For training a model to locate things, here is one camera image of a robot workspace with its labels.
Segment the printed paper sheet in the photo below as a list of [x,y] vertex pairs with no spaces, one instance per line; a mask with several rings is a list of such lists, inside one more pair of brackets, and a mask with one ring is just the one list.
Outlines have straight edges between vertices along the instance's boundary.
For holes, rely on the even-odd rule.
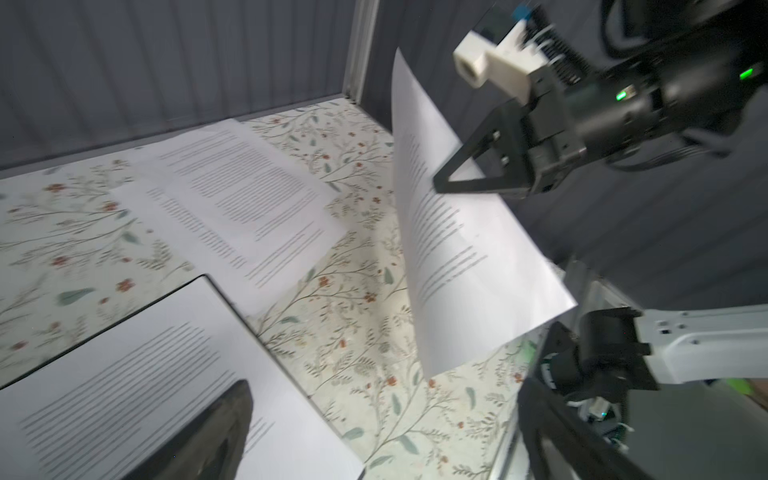
[[360,479],[362,461],[201,275],[1,389],[5,479],[127,479],[236,381],[253,411],[233,479]]
[[576,301],[497,194],[438,194],[460,142],[401,53],[392,84],[396,210],[425,378],[478,361]]
[[227,234],[255,240],[322,217],[336,198],[326,183],[234,119],[144,146],[129,161]]

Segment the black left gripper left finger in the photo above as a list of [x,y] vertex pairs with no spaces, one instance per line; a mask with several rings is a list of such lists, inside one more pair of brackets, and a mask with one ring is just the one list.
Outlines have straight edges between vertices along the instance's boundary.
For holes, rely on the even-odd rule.
[[249,384],[232,384],[127,479],[233,479],[253,411]]

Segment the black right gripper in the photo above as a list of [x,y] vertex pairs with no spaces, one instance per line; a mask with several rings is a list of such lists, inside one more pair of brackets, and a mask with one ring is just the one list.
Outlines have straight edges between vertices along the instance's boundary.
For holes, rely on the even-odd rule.
[[530,72],[524,108],[494,108],[434,174],[440,194],[524,197],[557,188],[575,169],[634,154],[662,135],[659,75],[645,61],[627,61],[567,88],[544,65]]

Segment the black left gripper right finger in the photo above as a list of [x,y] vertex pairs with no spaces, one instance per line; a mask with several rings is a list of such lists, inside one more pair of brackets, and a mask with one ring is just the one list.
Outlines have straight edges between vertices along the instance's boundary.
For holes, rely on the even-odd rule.
[[535,479],[648,479],[535,378],[518,397],[518,424]]

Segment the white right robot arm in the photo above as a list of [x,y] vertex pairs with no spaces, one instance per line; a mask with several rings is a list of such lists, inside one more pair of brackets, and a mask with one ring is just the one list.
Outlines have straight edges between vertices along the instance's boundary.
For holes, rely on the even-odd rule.
[[454,53],[508,95],[434,177],[510,199],[555,259],[628,297],[544,366],[564,393],[767,376],[767,5],[604,1],[600,69],[541,8]]

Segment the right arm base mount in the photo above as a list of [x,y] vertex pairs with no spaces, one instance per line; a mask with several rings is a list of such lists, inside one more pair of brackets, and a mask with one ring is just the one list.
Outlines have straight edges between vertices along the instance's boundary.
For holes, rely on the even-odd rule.
[[553,400],[584,422],[615,450],[626,453],[630,382],[620,370],[586,373],[579,362],[578,336],[554,322],[539,343],[524,387],[518,395],[518,425],[531,428],[541,422],[535,412],[539,400]]

